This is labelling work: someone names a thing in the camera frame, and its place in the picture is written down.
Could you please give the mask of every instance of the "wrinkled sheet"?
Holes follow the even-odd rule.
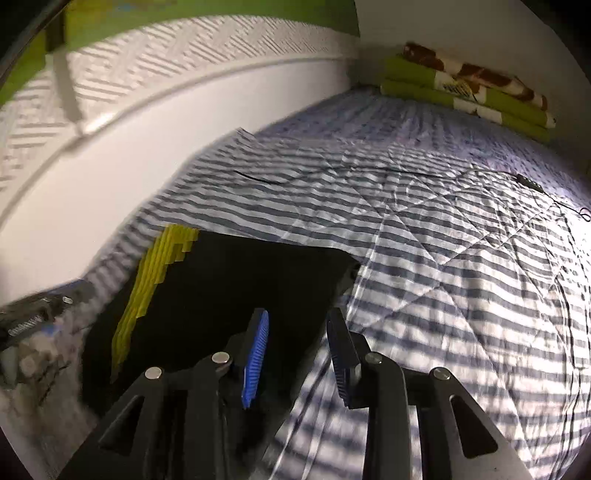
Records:
[[[591,200],[535,142],[460,112],[353,90],[189,161],[87,275],[98,290],[93,309],[170,222],[340,248],[362,263],[342,299],[349,327],[404,367],[451,370],[534,478],[558,479],[591,427],[589,224],[506,174],[454,178],[471,168],[520,172],[573,205]],[[89,321],[68,318],[62,337]],[[58,385],[48,402],[59,395]],[[361,479],[366,422],[365,410],[338,397],[324,341],[255,477]],[[419,478],[415,414],[411,430]]]

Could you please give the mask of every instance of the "green wall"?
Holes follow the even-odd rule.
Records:
[[[68,48],[155,22],[207,15],[277,17],[359,36],[354,0],[73,0],[66,15]],[[44,56],[40,34],[0,90],[0,105],[43,69]]]

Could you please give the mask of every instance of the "folded blanket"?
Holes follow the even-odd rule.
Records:
[[[413,63],[401,56],[386,60],[386,78],[451,93],[541,127],[556,126],[556,120],[549,112],[544,112],[530,103],[520,102],[506,93],[470,80],[455,79],[446,72]]]
[[[534,92],[515,76],[498,73],[471,63],[462,63],[413,42],[408,42],[404,46],[402,55],[414,63],[500,90],[521,102],[530,103],[544,111],[548,109],[546,97]]]
[[[394,80],[384,80],[380,90],[383,95],[410,98],[420,102],[437,103],[466,113],[475,113],[481,118],[486,118],[494,123],[511,128],[539,142],[548,143],[550,141],[550,134],[545,128],[525,122],[509,113],[503,113],[478,103],[458,98],[451,93],[419,87],[412,83],[396,82]]]

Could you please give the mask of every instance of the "white wall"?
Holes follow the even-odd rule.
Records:
[[[591,85],[554,31],[520,0],[356,0],[360,79],[376,80],[383,47],[415,41],[460,60],[511,72],[548,97],[556,148],[591,159]]]
[[[0,231],[0,304],[82,275],[126,216],[214,140],[349,88],[342,60],[246,70],[152,103],[62,154]]]

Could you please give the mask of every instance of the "striped bedsheet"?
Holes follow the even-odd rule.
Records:
[[[391,141],[238,131],[143,207],[88,278],[107,299],[170,222],[343,249],[362,263],[343,299],[350,328],[404,367],[451,370],[534,478],[559,478],[591,426],[587,224],[507,175],[453,178],[481,167]],[[324,342],[256,477],[361,478],[366,422],[339,399]]]

